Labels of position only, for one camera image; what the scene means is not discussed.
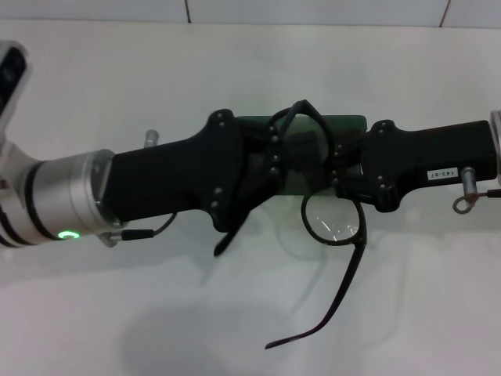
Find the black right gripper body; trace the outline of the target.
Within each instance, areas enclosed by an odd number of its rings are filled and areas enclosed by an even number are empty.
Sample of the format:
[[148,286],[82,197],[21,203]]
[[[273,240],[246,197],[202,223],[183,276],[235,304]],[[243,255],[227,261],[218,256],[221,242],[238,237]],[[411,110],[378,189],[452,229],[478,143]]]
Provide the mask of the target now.
[[359,163],[359,199],[379,212],[397,210],[413,190],[460,183],[464,168],[472,168],[479,181],[497,175],[496,146],[487,121],[419,131],[379,121],[362,139]]

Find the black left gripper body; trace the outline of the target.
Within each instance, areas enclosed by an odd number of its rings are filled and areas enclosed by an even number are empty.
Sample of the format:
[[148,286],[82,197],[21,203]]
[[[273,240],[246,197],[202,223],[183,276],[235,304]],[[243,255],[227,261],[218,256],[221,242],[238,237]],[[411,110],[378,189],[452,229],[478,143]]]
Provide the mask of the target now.
[[123,222],[201,210],[227,232],[244,161],[236,118],[217,110],[188,139],[115,155],[103,203]]

